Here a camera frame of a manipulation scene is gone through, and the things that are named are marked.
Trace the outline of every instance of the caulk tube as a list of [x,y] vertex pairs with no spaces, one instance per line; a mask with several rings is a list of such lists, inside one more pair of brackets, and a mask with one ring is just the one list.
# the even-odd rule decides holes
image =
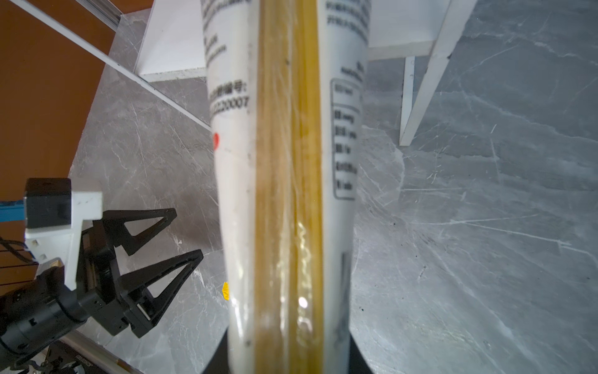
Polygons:
[[203,3],[239,373],[346,373],[369,0]]

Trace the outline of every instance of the gray marble floor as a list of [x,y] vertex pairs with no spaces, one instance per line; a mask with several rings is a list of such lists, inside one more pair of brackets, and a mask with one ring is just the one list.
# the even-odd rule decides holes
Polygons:
[[[129,68],[148,15],[118,29]],[[370,64],[351,329],[376,373],[598,372],[596,20],[591,0],[480,0],[406,148],[403,62]],[[207,118],[201,80],[156,86]],[[81,329],[146,374],[201,373],[227,325],[212,162],[207,131],[104,70],[71,174],[106,209],[179,214],[123,270],[206,254],[142,339]]]

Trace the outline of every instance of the red circle mark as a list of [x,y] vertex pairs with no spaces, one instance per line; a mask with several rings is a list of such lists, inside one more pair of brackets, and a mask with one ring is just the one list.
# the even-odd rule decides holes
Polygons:
[[218,149],[218,144],[220,144],[220,135],[214,133],[214,150]]

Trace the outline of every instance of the white shelf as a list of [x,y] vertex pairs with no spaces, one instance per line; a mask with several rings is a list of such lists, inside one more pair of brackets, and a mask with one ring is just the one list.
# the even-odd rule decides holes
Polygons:
[[202,3],[154,0],[135,74],[149,82],[206,76]]
[[[430,54],[450,0],[373,0],[370,60]],[[206,76],[199,0],[155,0],[135,72],[164,81]]]

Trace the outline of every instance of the orange wall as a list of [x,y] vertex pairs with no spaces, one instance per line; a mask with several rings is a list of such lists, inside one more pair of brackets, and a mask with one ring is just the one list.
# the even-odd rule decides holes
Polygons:
[[121,12],[127,14],[136,12],[138,10],[151,8],[154,0],[112,0],[112,3],[116,5]]
[[[29,1],[109,52],[114,31],[75,0]],[[0,200],[20,200],[27,178],[68,176],[104,63],[7,0],[0,35]],[[0,236],[23,229],[0,223]]]

